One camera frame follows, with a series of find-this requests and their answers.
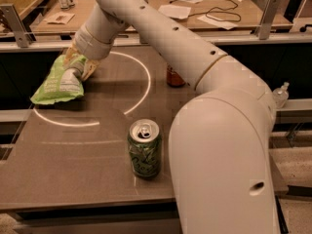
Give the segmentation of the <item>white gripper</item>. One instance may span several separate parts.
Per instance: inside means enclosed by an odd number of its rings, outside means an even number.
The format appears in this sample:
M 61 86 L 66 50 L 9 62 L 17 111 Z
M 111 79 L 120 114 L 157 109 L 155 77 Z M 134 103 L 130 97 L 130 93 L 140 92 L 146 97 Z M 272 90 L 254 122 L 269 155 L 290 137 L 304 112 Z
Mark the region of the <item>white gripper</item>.
M 86 81 L 99 67 L 100 60 L 105 59 L 113 46 L 116 31 L 112 27 L 92 30 L 84 23 L 76 32 L 74 41 L 64 54 L 63 69 L 71 68 L 81 57 L 81 80 Z

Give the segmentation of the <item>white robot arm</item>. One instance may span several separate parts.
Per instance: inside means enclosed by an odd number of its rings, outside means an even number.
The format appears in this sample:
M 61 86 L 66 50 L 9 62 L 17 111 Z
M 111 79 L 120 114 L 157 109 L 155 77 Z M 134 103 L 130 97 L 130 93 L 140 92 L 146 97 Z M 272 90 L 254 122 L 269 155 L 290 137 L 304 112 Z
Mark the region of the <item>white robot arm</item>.
M 197 94 L 169 134 L 183 234 L 280 234 L 268 152 L 276 119 L 269 87 L 146 0 L 96 0 L 74 45 L 88 59 L 104 59 L 128 26 Z

